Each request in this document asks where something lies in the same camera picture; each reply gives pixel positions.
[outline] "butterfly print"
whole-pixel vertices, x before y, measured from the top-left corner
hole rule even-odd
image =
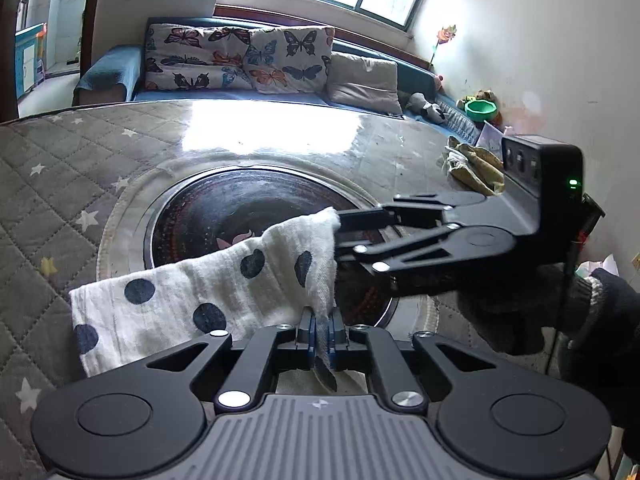
[[[146,33],[146,44],[145,44],[145,48],[147,50],[155,50],[156,49],[156,40],[154,40],[153,38],[153,34],[155,33],[155,31],[149,27],[149,30]]]
[[[182,74],[174,74],[174,81],[178,88],[185,88],[186,90],[203,90],[209,86],[209,75],[200,74],[194,83],[193,77],[191,78],[191,82],[189,82]]]
[[[282,71],[290,74],[293,79],[297,79],[298,81],[305,79],[315,79],[318,72],[322,70],[322,65],[313,65],[304,70],[300,70],[294,66],[283,66]]]
[[[333,27],[325,27],[324,31],[326,32],[326,44],[327,46],[331,46],[334,42],[335,29]]]
[[[209,41],[218,41],[222,38],[230,39],[231,36],[235,36],[238,40],[242,41],[244,44],[249,44],[249,31],[245,28],[235,28],[235,27],[222,27],[217,28],[213,31],[213,33],[209,36]]]
[[[309,54],[310,56],[315,56],[316,48],[314,47],[314,41],[316,40],[317,35],[318,31],[312,30],[302,39],[302,41],[300,41],[293,35],[292,32],[285,30],[284,39],[287,40],[287,43],[289,43],[287,45],[287,56],[293,56],[298,51],[298,49],[300,49],[300,52],[302,52],[303,48],[306,50],[307,54]]]
[[[324,73],[329,75],[329,65],[331,64],[331,58],[329,56],[320,56],[324,63]]]
[[[260,62],[263,62],[265,65],[272,64],[277,42],[278,40],[271,40],[262,50],[258,50],[253,45],[249,45],[249,48],[246,50],[246,54],[244,54],[247,63],[250,65],[260,65]]]
[[[254,233],[251,231],[251,229],[249,229],[248,233],[242,233],[240,235],[234,236],[234,239],[231,241],[231,243],[223,240],[222,238],[216,238],[216,243],[218,244],[218,249],[222,250],[231,247],[232,245],[235,245],[242,240],[246,240],[247,238],[252,238],[254,236]]]
[[[200,33],[195,28],[175,27],[171,29],[171,33],[164,40],[165,43],[180,43],[183,45],[200,46],[198,37]]]
[[[256,78],[261,85],[271,85],[276,82],[282,83],[283,86],[287,85],[287,76],[284,75],[282,70],[273,70],[271,73],[264,70],[249,70],[249,74]]]
[[[242,56],[240,56],[240,54],[236,54],[235,56],[231,57],[224,56],[221,52],[216,50],[213,53],[213,64],[242,66]]]
[[[164,72],[158,65],[156,65],[156,58],[147,57],[145,63],[147,72]]]
[[[184,57],[183,56],[165,57],[164,59],[160,60],[160,64],[167,65],[167,66],[173,66],[177,64],[206,65],[207,62],[201,59],[198,59],[197,57],[193,57],[193,56],[188,57],[187,55],[185,55]]]
[[[231,83],[233,83],[233,81],[236,80],[236,76],[238,76],[239,78],[244,79],[249,84],[251,84],[251,81],[249,81],[249,78],[246,76],[246,74],[244,73],[244,70],[242,70],[241,68],[234,68],[234,67],[231,67],[231,66],[223,66],[222,67],[222,72],[223,72],[223,74],[222,74],[222,88],[226,88],[226,87],[230,86]]]

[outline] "green bowl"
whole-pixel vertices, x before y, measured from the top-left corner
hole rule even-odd
[[[498,107],[491,101],[478,99],[469,101],[465,105],[465,112],[469,119],[481,123],[482,121],[493,121],[498,114]]]

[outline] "navy polka dot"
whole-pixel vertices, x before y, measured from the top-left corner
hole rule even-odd
[[[305,251],[296,260],[296,264],[293,266],[293,270],[296,273],[296,278],[300,286],[305,286],[306,274],[309,272],[313,256],[309,251]]]
[[[156,286],[149,280],[139,278],[131,280],[124,288],[124,297],[131,303],[139,305],[149,301],[156,292]]]
[[[98,344],[98,333],[91,325],[76,325],[74,334],[78,342],[78,351],[81,354],[86,354]]]
[[[264,253],[256,249],[253,254],[245,256],[240,262],[240,272],[247,279],[255,278],[264,267]]]
[[[226,318],[222,311],[213,303],[203,303],[193,311],[193,322],[202,332],[224,330]]]

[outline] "polka dot cloth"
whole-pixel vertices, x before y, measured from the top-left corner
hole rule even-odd
[[[333,306],[334,232],[327,209],[287,220],[224,250],[83,285],[70,292],[74,333],[89,376],[227,330],[297,323]]]
[[[91,325],[76,325],[74,328],[78,351],[84,355],[98,344],[98,333]]]
[[[224,330],[226,318],[222,311],[213,303],[203,303],[193,311],[193,323],[201,332]]]
[[[136,305],[146,303],[155,293],[156,286],[143,278],[131,280],[124,288],[124,297]]]

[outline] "floor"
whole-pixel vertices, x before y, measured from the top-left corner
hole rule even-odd
[[[54,66],[52,66],[47,70],[47,76],[65,73],[65,72],[79,72],[79,71],[80,71],[79,63],[73,63],[71,65],[66,64],[66,62],[56,63]]]
[[[41,85],[18,102],[20,118],[69,108],[79,79],[79,74],[45,79]]]

